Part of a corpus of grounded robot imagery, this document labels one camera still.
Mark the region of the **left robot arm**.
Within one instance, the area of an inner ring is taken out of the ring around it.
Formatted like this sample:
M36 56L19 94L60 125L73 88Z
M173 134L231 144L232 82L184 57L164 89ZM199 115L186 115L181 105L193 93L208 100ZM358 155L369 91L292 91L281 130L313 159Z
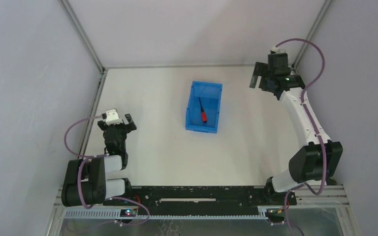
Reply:
M108 179L107 175L124 170L128 165L127 135L136 130L132 116L126 114L124 122L115 109L97 116L98 127L104 138L104 153L78 155L68 162L61 201L65 207L83 206L90 209L106 199L125 197L131 193L128 178Z

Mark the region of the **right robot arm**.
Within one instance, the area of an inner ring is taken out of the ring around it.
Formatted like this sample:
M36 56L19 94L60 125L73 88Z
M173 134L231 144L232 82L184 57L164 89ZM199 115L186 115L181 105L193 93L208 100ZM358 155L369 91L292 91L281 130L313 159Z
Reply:
M334 142L320 125L308 100L300 75L292 73L287 53L271 52L267 63L256 62L250 88L258 86L272 93L287 110L297 135L299 150L290 158L287 170L270 177L265 190L269 197L309 186L319 181L321 194L343 153L340 142Z

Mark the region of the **red black screwdriver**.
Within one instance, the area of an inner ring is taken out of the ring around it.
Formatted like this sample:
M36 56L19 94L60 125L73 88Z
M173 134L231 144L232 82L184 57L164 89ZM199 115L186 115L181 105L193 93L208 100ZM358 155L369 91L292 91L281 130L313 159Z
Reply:
M207 116L206 116L206 113L205 113L204 108L202 106L201 98L199 97L198 100L199 100L199 104L200 104L201 120L202 120L203 123L207 123Z

